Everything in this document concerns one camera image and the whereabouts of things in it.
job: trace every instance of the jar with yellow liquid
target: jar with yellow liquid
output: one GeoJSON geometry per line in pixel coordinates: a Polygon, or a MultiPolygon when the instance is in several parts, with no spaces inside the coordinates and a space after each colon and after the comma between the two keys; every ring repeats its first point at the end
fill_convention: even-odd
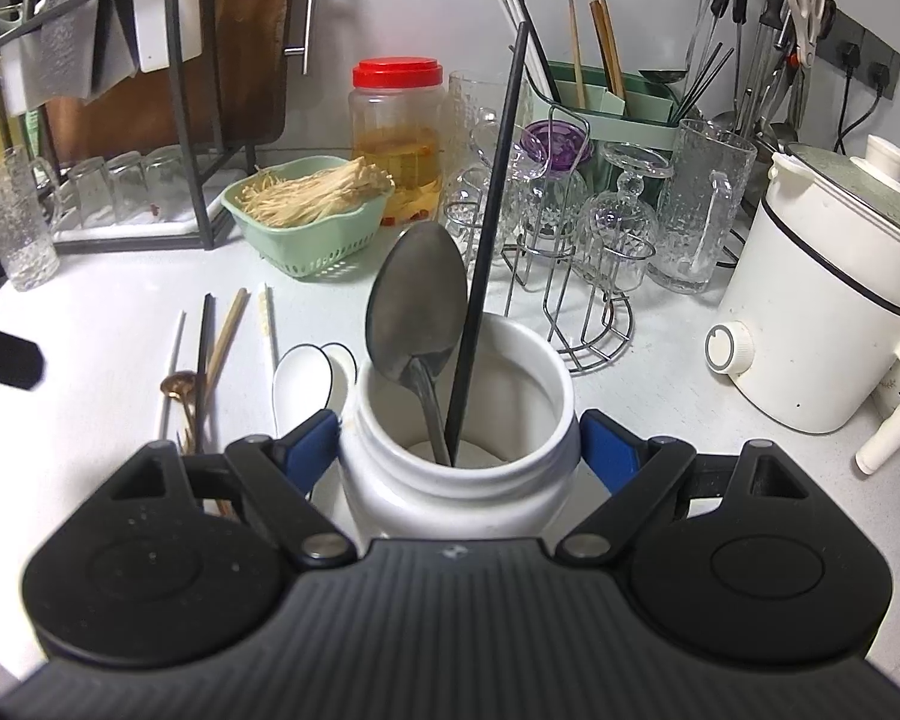
{"type": "Polygon", "coordinates": [[[443,68],[435,59],[388,56],[353,69],[353,156],[394,179],[383,224],[435,218],[440,196],[439,116],[443,68]]]}

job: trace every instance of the scissors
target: scissors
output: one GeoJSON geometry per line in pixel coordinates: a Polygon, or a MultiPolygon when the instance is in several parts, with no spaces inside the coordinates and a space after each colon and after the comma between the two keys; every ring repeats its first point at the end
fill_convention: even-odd
{"type": "Polygon", "coordinates": [[[800,66],[813,64],[817,52],[817,38],[823,20],[823,3],[826,0],[787,0],[790,15],[797,33],[797,58],[800,66]]]}

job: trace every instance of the black band on pot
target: black band on pot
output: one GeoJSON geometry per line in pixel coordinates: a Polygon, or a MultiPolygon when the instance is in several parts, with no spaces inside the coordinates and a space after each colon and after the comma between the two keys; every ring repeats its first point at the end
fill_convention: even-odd
{"type": "Polygon", "coordinates": [[[885,298],[881,298],[873,290],[867,289],[863,284],[854,279],[852,276],[848,276],[843,271],[841,271],[837,266],[835,266],[831,261],[826,259],[820,252],[815,250],[811,245],[808,244],[807,241],[804,241],[797,233],[794,233],[792,229],[790,229],[783,220],[773,211],[773,208],[770,208],[770,204],[767,202],[767,198],[764,196],[763,199],[760,200],[760,205],[763,207],[763,210],[767,212],[770,221],[772,221],[776,227],[782,232],[785,236],[787,236],[790,241],[804,254],[818,263],[823,269],[829,271],[832,275],[835,275],[838,279],[844,282],[847,287],[850,287],[856,293],[860,293],[864,298],[869,300],[871,303],[875,303],[880,308],[885,311],[889,311],[891,314],[896,314],[900,317],[900,307],[893,303],[890,303],[889,300],[885,298]]]}

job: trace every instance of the metal screw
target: metal screw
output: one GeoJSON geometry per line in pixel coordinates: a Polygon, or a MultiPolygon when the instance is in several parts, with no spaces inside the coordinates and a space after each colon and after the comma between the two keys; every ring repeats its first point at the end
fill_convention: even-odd
{"type": "Polygon", "coordinates": [[[563,550],[577,560],[588,560],[610,552],[610,542],[597,533],[574,533],[564,538],[563,550]]]}
{"type": "Polygon", "coordinates": [[[343,555],[349,543],[339,533],[315,533],[304,538],[301,547],[305,555],[315,560],[332,560],[343,555]]]}

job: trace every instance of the red lid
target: red lid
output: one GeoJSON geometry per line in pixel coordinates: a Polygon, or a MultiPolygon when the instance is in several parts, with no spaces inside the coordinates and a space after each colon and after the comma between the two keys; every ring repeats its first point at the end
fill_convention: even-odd
{"type": "Polygon", "coordinates": [[[427,56],[380,56],[361,59],[353,85],[361,89],[418,89],[443,83],[443,68],[427,56]]]}

